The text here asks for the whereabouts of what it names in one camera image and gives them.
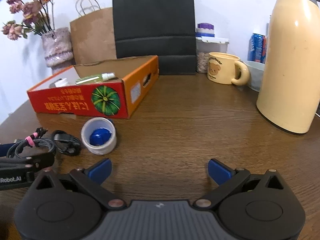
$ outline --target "wooden table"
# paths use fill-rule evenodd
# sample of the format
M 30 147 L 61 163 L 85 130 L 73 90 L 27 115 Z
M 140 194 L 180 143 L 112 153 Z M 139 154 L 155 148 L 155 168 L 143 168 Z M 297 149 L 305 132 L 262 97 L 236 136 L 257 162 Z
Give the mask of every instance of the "wooden table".
M 280 171 L 306 211 L 299 240 L 319 240 L 320 119 L 315 117 L 305 135 L 289 134 L 258 113 L 257 96 L 248 87 L 216 84 L 204 75 L 161 76 L 130 120 L 114 120 L 118 145 L 107 155 L 114 169 L 103 187 L 127 202 L 194 201 L 216 187 L 206 173 L 211 158 L 252 173 L 273 168 Z M 0 126 L 0 143 L 25 138 L 40 126 L 80 137 L 88 119 L 35 114 L 26 102 Z M 82 150 L 77 157 L 58 155 L 54 167 L 66 173 L 101 158 Z M 1 240 L 20 239 L 12 217 L 26 190 L 0 192 Z

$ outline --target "mug handle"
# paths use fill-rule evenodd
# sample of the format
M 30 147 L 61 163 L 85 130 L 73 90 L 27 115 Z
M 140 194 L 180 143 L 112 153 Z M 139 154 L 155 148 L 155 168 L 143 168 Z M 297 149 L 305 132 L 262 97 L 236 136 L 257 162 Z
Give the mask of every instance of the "mug handle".
M 237 86 L 243 86 L 243 85 L 247 84 L 247 82 L 248 82 L 249 79 L 250 79 L 249 69 L 248 69 L 248 67 L 247 67 L 246 64 L 244 64 L 244 63 L 242 63 L 242 62 L 240 62 L 240 61 L 238 61 L 238 60 L 235 61 L 235 65 L 240 68 L 240 70 L 241 70 L 241 76 L 240 76 L 239 79 L 233 78 L 233 79 L 231 80 L 231 83 L 232 83 L 232 84 L 235 84 L 235 85 L 237 85 Z

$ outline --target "gray bowl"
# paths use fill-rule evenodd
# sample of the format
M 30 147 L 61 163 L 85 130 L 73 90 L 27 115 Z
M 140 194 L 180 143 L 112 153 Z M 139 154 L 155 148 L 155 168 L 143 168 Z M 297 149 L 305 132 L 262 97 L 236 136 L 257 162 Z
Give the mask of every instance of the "gray bowl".
M 244 63 L 248 66 L 250 71 L 250 79 L 247 86 L 252 90 L 259 92 L 264 73 L 264 64 L 254 61 L 244 61 Z

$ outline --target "soda can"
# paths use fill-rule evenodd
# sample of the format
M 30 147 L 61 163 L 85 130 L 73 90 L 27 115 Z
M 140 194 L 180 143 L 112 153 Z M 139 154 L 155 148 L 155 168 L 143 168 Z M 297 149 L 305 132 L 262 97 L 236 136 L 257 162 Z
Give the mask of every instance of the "soda can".
M 267 38 L 254 33 L 249 41 L 248 60 L 265 63 L 267 52 Z

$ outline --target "green pumpkin picture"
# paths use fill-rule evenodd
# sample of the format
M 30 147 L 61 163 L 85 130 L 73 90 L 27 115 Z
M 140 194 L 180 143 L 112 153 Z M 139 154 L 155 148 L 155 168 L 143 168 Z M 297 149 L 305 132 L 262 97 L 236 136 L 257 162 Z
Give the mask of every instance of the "green pumpkin picture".
M 100 113 L 107 116 L 117 114 L 121 107 L 118 93 L 107 86 L 96 87 L 92 92 L 91 102 Z

